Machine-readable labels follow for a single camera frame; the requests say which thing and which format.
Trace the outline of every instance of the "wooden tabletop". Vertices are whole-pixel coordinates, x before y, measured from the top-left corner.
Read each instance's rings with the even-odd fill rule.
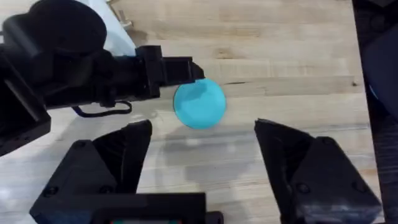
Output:
[[[31,2],[2,0],[0,19]],[[122,0],[115,8],[133,21],[136,45],[192,56],[221,85],[224,118],[204,131],[184,126],[173,111],[176,87],[125,116],[50,111],[50,134],[0,158],[1,223],[33,223],[28,209],[74,141],[143,119],[154,133],[139,192],[204,191],[227,224],[279,222],[257,118],[335,138],[380,195],[351,1]]]

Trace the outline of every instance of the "black cable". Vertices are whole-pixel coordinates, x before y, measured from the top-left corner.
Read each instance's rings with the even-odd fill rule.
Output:
[[[81,116],[82,118],[100,118],[100,117],[105,117],[105,116],[115,115],[115,114],[129,114],[132,112],[131,103],[129,103],[127,101],[119,101],[116,103],[124,104],[124,105],[128,106],[129,108],[126,110],[111,110],[111,111],[104,111],[104,112],[100,112],[100,113],[86,113],[86,112],[83,112],[79,106],[72,106],[72,109],[75,111],[75,113],[77,115]]]

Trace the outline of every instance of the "wooden table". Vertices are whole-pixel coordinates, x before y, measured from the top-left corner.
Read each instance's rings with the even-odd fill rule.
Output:
[[[0,19],[32,0],[2,0]],[[379,195],[351,1],[125,0],[137,45],[193,56],[218,82],[228,110],[217,127],[185,127],[174,115],[175,88],[134,103],[134,113],[78,118],[51,111],[52,132],[0,158],[0,222],[32,223],[27,211],[73,141],[94,139],[150,119],[154,133],[139,192],[205,191],[226,223],[278,223],[279,211],[254,135],[265,118],[331,136]]]

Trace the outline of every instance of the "blue ball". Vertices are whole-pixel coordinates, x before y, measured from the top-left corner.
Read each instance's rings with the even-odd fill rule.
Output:
[[[193,129],[216,125],[226,109],[226,98],[213,80],[197,80],[181,85],[174,95],[174,111],[179,120]]]

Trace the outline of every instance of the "black object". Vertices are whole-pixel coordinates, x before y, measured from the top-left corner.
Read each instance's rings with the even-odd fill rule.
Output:
[[[255,131],[282,223],[372,223],[381,204],[339,145],[259,119]]]
[[[398,25],[369,44],[362,55],[364,74],[378,100],[398,119]]]
[[[38,224],[109,224],[113,220],[180,220],[222,224],[206,212],[204,193],[136,194],[148,150],[150,121],[94,141],[77,141],[54,172],[30,214]]]
[[[41,0],[28,13],[8,18],[0,45],[0,156],[50,131],[46,110],[72,107],[80,116],[126,114],[128,101],[160,96],[162,86],[204,78],[191,57],[163,57],[160,46],[142,46],[136,57],[103,49],[100,16],[74,0]],[[99,103],[126,110],[84,113]]]

